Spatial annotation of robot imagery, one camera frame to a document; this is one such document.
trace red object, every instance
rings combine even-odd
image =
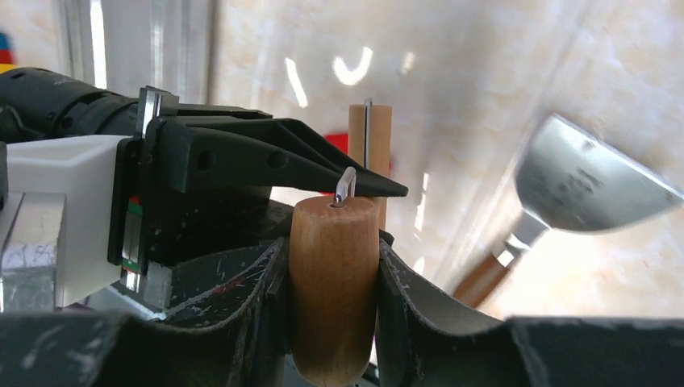
[[[349,134],[348,133],[335,133],[332,135],[324,135],[324,139],[328,143],[335,145],[335,148],[340,149],[345,155],[349,154]],[[390,160],[390,173],[392,173],[392,160]],[[332,195],[329,192],[321,192],[323,195]]]
[[[244,277],[237,277],[235,280],[228,282],[227,284],[223,284],[219,286],[218,288],[215,288],[211,292],[213,294],[223,294],[226,292],[230,292],[234,288],[238,287],[239,285],[242,285],[244,282]]]
[[[0,50],[0,64],[3,65],[13,65],[14,58],[12,57],[12,51],[10,50]]]

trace marble wall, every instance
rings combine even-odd
[[[20,65],[60,69],[50,0],[0,0]],[[512,173],[557,111],[684,186],[684,6],[675,0],[223,0],[212,102],[343,131],[392,105],[387,229],[450,291],[519,213]],[[295,204],[311,196],[276,189]],[[684,317],[684,210],[605,235],[553,231],[482,310]]]

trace wooden peg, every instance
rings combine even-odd
[[[368,367],[380,265],[377,216],[377,206],[364,198],[342,198],[337,207],[330,197],[309,198],[294,208],[290,349],[314,385],[344,387]]]
[[[390,140],[392,132],[392,106],[371,105],[368,125],[366,126],[365,105],[349,107],[349,157],[364,165],[365,129],[369,129],[369,148],[367,169],[382,175],[390,176]],[[379,209],[379,225],[385,230],[387,214],[387,198],[377,198]]]

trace metal spatula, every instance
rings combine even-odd
[[[477,307],[548,229],[608,231],[679,206],[682,191],[561,116],[532,139],[515,177],[523,204],[499,254],[485,258],[453,296]]]

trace scratched black surface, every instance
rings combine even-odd
[[[513,317],[462,305],[381,249],[383,386],[681,385],[684,320]]]
[[[226,284],[237,273],[251,267],[272,242],[262,241],[256,246],[210,254],[172,268],[168,307],[174,308],[216,286]]]
[[[92,385],[127,317],[0,314],[0,385]]]
[[[247,301],[247,298],[261,281],[268,264],[269,260],[263,259],[263,257],[253,262],[242,273],[205,293],[204,298],[190,302],[168,316],[164,324],[175,327],[199,328],[211,327],[221,323]]]

